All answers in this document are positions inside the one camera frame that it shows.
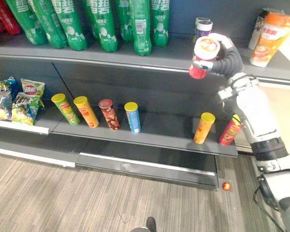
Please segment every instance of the orange chip can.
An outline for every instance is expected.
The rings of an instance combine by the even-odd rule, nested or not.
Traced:
[[[95,113],[93,112],[87,97],[77,97],[74,99],[73,102],[90,128],[95,128],[99,125],[99,121]]]
[[[290,15],[270,12],[251,54],[250,63],[258,67],[266,67],[276,51],[290,35]]]
[[[193,138],[195,143],[204,143],[215,119],[215,116],[211,113],[205,112],[201,114],[201,120]]]

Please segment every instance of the gray shelf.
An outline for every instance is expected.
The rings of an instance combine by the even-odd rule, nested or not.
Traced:
[[[140,112],[142,131],[139,134],[132,134],[123,110],[117,110],[121,127],[116,131],[107,127],[99,108],[95,107],[94,111],[100,121],[97,128],[90,128],[84,120],[79,125],[72,126],[67,120],[62,119],[53,133],[211,155],[238,156],[234,143],[222,146],[217,142],[219,135],[216,134],[215,126],[212,127],[204,144],[196,144],[193,135],[199,123],[198,118]]]
[[[90,140],[76,164],[208,190],[218,187],[213,155]]]
[[[45,110],[40,109],[38,111],[34,126],[12,123],[11,121],[0,121],[0,128],[48,135],[54,130],[63,116],[51,101],[44,101],[44,104]]]
[[[132,43],[121,44],[119,51],[115,53],[103,52],[97,43],[85,51],[77,52],[69,48],[54,49],[50,45],[33,46],[26,40],[25,35],[0,34],[0,58],[70,61],[181,73],[188,72],[192,49],[190,38],[171,38],[167,47],[153,47],[150,56],[140,57],[134,53]],[[266,68],[255,67],[249,63],[249,49],[239,47],[239,52],[247,73],[260,77],[264,82],[290,85],[290,61],[280,51]]]
[[[0,153],[19,158],[75,167],[88,140],[63,135],[42,136],[0,128]]]

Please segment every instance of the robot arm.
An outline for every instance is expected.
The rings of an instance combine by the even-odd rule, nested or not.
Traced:
[[[223,75],[228,87],[218,92],[223,101],[232,98],[233,111],[239,115],[243,131],[251,145],[261,176],[258,177],[265,202],[279,210],[290,232],[290,155],[280,137],[267,97],[258,87],[259,81],[243,72],[244,65],[232,41],[212,33],[224,48],[224,58],[192,62],[193,66]]]

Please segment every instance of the blue chip can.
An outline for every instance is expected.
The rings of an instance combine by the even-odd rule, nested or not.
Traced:
[[[131,132],[138,134],[141,132],[141,123],[138,112],[138,105],[135,102],[125,104],[125,110],[129,121]]]

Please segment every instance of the brown chip can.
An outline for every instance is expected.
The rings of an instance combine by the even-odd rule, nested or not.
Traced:
[[[108,127],[115,131],[120,127],[119,121],[115,109],[113,107],[113,102],[110,99],[103,99],[99,102],[99,107],[103,113],[103,116],[106,120]]]

